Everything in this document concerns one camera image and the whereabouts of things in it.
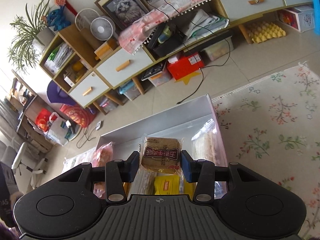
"picture frame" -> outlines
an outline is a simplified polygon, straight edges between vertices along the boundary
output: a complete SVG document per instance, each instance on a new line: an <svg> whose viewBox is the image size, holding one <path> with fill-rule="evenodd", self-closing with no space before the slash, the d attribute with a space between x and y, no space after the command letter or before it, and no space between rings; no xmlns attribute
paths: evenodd
<svg viewBox="0 0 320 240"><path fill-rule="evenodd" d="M123 31L149 12L141 0L96 0L95 5Z"/></svg>

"floral pattern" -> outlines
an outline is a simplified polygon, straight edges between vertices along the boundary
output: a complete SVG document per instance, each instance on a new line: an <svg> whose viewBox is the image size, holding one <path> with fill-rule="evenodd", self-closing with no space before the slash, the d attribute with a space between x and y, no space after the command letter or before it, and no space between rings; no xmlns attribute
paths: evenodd
<svg viewBox="0 0 320 240"><path fill-rule="evenodd" d="M303 63L212 103L227 160L297 194L307 208L299 236L320 240L319 77Z"/></svg>

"wooden cabinet leg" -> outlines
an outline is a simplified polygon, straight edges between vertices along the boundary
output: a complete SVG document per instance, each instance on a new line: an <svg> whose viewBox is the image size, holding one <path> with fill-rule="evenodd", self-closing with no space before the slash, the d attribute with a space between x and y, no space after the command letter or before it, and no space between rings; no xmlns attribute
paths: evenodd
<svg viewBox="0 0 320 240"><path fill-rule="evenodd" d="M114 97L114 96L111 95L110 93L107 92L107 93L105 93L104 95L105 95L107 98L109 98L110 100L114 101L116 104L121 105L121 106L124 105L124 103L123 103L121 100L119 100L118 98Z"/></svg>
<svg viewBox="0 0 320 240"><path fill-rule="evenodd" d="M139 89L140 93L142 95L144 95L146 92L144 91L139 79L137 77L133 77L132 81L134 82L134 84L136 85L136 87Z"/></svg>
<svg viewBox="0 0 320 240"><path fill-rule="evenodd" d="M253 41L252 41L252 39L250 39L246 27L243 24L239 24L239 29L241 30L241 32L242 32L243 36L245 37L247 43L248 44L252 44Z"/></svg>
<svg viewBox="0 0 320 240"><path fill-rule="evenodd" d="M107 114L107 113L103 110L103 108L102 108L96 101L93 102L93 105L94 105L101 113L103 113L104 115Z"/></svg>

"egg carton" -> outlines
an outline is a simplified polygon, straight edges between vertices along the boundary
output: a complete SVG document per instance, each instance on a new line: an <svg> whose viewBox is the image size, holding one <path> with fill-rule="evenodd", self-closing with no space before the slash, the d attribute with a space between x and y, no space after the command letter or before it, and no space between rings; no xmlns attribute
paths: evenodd
<svg viewBox="0 0 320 240"><path fill-rule="evenodd" d="M272 38L286 36L286 32L273 22L257 22L247 26L249 37L254 43L261 43Z"/></svg>

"ribbed gray surface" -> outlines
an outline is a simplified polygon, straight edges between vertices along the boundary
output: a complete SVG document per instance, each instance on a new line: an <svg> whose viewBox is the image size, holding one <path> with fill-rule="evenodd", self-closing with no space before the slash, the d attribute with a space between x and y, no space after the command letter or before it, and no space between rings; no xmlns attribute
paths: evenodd
<svg viewBox="0 0 320 240"><path fill-rule="evenodd" d="M191 203L187 196L135 195L111 206L85 233L68 240L248 240L223 225L213 209ZM290 236L287 240L298 240ZM33 240L23 236L22 240Z"/></svg>

